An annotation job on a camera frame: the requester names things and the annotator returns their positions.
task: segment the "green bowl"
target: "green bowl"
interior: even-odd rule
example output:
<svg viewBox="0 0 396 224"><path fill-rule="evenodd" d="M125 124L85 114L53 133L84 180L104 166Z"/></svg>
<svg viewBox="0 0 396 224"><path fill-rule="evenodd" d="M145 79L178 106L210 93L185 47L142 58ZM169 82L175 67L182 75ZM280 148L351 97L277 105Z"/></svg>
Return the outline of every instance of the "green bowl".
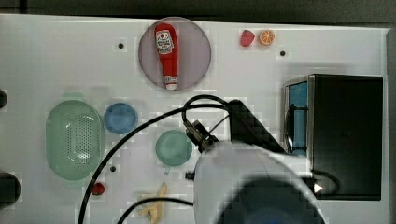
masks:
<svg viewBox="0 0 396 224"><path fill-rule="evenodd" d="M93 172L104 154L104 125L90 105L77 100L56 105L47 118L46 156L50 169L66 180Z"/></svg>
<svg viewBox="0 0 396 224"><path fill-rule="evenodd" d="M168 131L157 140L155 152L158 159L167 166L179 166L189 160L192 153L190 139L181 131Z"/></svg>

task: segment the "white table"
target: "white table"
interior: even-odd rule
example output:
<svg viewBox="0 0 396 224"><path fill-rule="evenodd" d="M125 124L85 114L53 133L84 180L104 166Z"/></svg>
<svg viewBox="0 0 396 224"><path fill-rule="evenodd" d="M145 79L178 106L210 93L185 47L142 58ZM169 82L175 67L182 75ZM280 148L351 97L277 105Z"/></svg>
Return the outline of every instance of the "white table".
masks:
<svg viewBox="0 0 396 224"><path fill-rule="evenodd" d="M3 224L74 223L87 180L66 182L55 175L45 158L45 122L51 109L72 92L103 114L117 101L134 105L139 124L182 106L190 97L214 94L226 100L241 99L276 139L281 130L281 87L287 80L313 73L386 74L386 29L323 27L279 24L197 22L212 46L212 64L205 79L193 89L165 91L142 73L137 48L140 36L154 21L28 15L0 15L0 89L8 104L0 110L0 170L13 173L22 196L0 211ZM244 29L276 31L276 42L239 47ZM119 42L125 45L118 49ZM286 51L285 57L279 52ZM322 201L330 223L389 223L389 163L387 91L384 108L384 154L380 202ZM201 119L208 128L225 116L215 109L197 110L189 118ZM198 153L170 175L154 152L159 134L184 129L180 116L159 122L131 139L111 164L118 169L100 179L106 185L101 197L91 196L87 220L115 223L139 191L169 186L169 196L192 201L193 184L183 179ZM227 123L216 129L229 138ZM106 132L106 152L120 136ZM128 223L149 223L129 217ZM189 207L167 203L161 223L194 223Z"/></svg>

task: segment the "green oval colander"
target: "green oval colander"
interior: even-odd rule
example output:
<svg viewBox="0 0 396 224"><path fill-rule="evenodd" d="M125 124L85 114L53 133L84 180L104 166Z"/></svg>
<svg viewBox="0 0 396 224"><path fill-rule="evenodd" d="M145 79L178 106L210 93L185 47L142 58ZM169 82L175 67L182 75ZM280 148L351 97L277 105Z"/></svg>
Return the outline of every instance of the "green oval colander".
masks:
<svg viewBox="0 0 396 224"><path fill-rule="evenodd" d="M47 118L46 156L50 169L66 180L80 180L93 172L104 153L101 117L77 100L56 105Z"/></svg>

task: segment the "round pink plate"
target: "round pink plate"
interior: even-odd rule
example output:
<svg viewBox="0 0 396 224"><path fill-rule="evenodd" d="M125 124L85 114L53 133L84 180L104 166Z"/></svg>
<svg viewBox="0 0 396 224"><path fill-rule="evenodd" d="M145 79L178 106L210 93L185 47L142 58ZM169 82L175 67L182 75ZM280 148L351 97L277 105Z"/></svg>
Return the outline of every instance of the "round pink plate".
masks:
<svg viewBox="0 0 396 224"><path fill-rule="evenodd" d="M159 22L173 25L178 41L177 90L185 90L198 83L206 74L211 60L211 48L205 32L192 21L169 17L152 24L139 44L139 62L143 72L156 85L165 89L163 68L155 47L154 29Z"/></svg>

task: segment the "black cable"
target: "black cable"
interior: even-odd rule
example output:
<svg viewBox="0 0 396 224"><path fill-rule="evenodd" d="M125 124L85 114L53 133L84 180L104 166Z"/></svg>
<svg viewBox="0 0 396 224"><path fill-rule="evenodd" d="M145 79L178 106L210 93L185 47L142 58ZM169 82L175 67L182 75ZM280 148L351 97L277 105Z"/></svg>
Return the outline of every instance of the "black cable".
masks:
<svg viewBox="0 0 396 224"><path fill-rule="evenodd" d="M228 103L224 100L222 100L221 98L217 97L217 96L213 96L213 95L196 95L194 97L191 97L189 101L186 102L186 104L184 104L184 107L188 107L190 106L194 101L197 100L212 100L212 101L216 101L221 103L224 106L228 106ZM186 115L186 111L183 111L181 113L181 118L183 120L183 123L187 122L187 115Z"/></svg>
<svg viewBox="0 0 396 224"><path fill-rule="evenodd" d="M212 133L213 131L215 131L215 129L216 129L217 127L219 127L219 125L220 125L224 120L226 120L228 117L230 117L230 115L227 115L226 117L224 117L224 119L222 119L221 121L219 121L219 122L209 131L209 133Z"/></svg>
<svg viewBox="0 0 396 224"><path fill-rule="evenodd" d="M181 199L177 199L177 198L148 198L148 199L144 199L142 201L139 201L137 203L132 204L120 217L120 220L117 222L117 224L122 224L123 221L129 216L129 214L136 209L137 206L139 206L140 204L143 203L149 203L149 202L158 202L158 201L164 201L164 202L173 202L173 203L183 203L189 206L193 206L193 203L191 202L187 202Z"/></svg>
<svg viewBox="0 0 396 224"><path fill-rule="evenodd" d="M181 108L178 109L174 109L171 110L155 119L151 119L148 122L140 125L139 127L137 127L136 129L134 129L132 132L128 133L127 135L125 135L109 152L108 154L103 158L103 160L101 161L101 163L99 164L98 168L96 169L96 171L93 173L93 176L91 178L90 184L88 185L85 194L84 194L84 198L82 200L81 203L81 207L79 210L79 215L78 215L78 224L82 224L84 222L84 217L85 217L85 211L87 209L87 204L88 204L88 200L90 199L91 196L91 191L93 188L93 185L95 184L99 174L102 172L102 170L105 168L106 164L108 163L108 161L111 159L111 157L113 157L113 155L120 149L120 147L126 143L128 141L128 139L130 139L132 136L134 136L135 134L139 133L140 131L142 131L143 129L147 128L149 125L156 123L162 119L165 119L167 117L170 117L172 115L175 115L179 112L185 112L186 110L191 110L191 109L195 109L195 108L217 108L217 109L223 109L223 110L228 110L228 108L224 105L214 105L214 104L200 104L200 105L189 105L189 106L183 106Z"/></svg>

